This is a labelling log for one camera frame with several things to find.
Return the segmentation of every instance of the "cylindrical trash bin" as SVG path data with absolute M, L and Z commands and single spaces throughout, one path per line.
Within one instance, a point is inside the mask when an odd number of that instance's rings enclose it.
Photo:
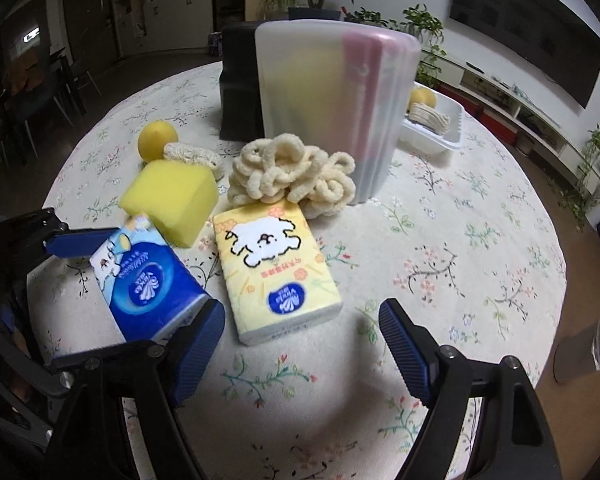
M 600 319 L 558 344 L 554 356 L 554 378 L 558 383 L 566 383 L 599 370 Z

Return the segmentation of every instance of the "floral tablecloth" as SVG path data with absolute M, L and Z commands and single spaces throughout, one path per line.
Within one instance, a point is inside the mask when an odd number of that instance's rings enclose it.
M 136 140 L 164 119 L 180 140 L 216 150 L 230 170 L 240 144 L 219 140 L 214 63 L 118 104 L 74 149 L 45 206 L 72 228 L 112 226 L 141 169 Z M 554 227 L 507 150 L 473 118 L 448 168 L 396 150 L 377 197 L 310 221 L 344 300 L 335 320 L 275 342 L 237 340 L 210 222 L 178 256 L 227 307 L 224 334 L 195 396 L 178 410 L 213 480 L 393 479 L 426 409 L 410 397 L 378 329 L 396 297 L 416 324 L 469 358 L 515 354 L 533 384 L 549 355 L 566 288 Z M 218 184 L 227 208 L 227 177 Z M 123 341 L 87 259 L 52 258 L 30 276 L 36 336 L 47 359 Z M 128 429 L 141 479 L 154 476 L 134 413 Z M 464 471 L 478 404 L 449 471 Z

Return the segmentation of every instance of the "blue tissue pack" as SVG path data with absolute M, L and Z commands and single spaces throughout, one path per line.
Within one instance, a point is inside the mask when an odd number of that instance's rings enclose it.
M 90 263 L 127 341 L 166 343 L 209 299 L 145 216 L 129 219 Z

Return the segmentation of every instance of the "chair leg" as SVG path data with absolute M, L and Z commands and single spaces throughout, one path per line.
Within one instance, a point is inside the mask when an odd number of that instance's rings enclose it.
M 66 121 L 71 125 L 71 127 L 74 127 L 74 124 L 71 122 L 71 119 L 69 118 L 69 116 L 66 114 L 66 112 L 64 111 L 64 108 L 62 108 L 62 105 L 60 104 L 60 101 L 58 101 L 58 98 L 56 96 L 54 96 L 54 101 L 56 102 L 56 105 L 58 106 L 58 108 L 60 108 L 60 111 L 62 112 L 62 115 L 64 115 L 64 118 L 66 119 Z
M 89 79 L 91 80 L 91 84 L 93 84 L 93 86 L 95 87 L 98 94 L 100 94 L 100 97 L 102 97 L 102 92 L 98 88 L 98 85 L 96 85 L 96 82 L 93 80 L 93 77 L 91 77 L 91 72 L 89 72 L 88 70 L 87 70 L 87 76 L 89 76 Z
M 2 150 L 2 158 L 4 159 L 4 163 L 7 165 L 7 169 L 9 169 L 9 159 L 7 158 L 7 151 L 4 149 L 4 141 L 0 141 L 0 148 Z
M 24 121 L 24 127 L 27 131 L 27 136 L 29 137 L 29 142 L 31 143 L 31 147 L 33 148 L 33 154 L 36 158 L 39 158 L 38 152 L 36 151 L 36 145 L 33 143 L 33 137 L 31 137 L 31 130 L 29 129 L 29 121 Z

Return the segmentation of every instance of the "television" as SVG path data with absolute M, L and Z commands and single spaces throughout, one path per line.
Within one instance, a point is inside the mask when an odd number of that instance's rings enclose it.
M 449 17 L 509 47 L 587 106 L 600 38 L 560 0 L 452 0 Z

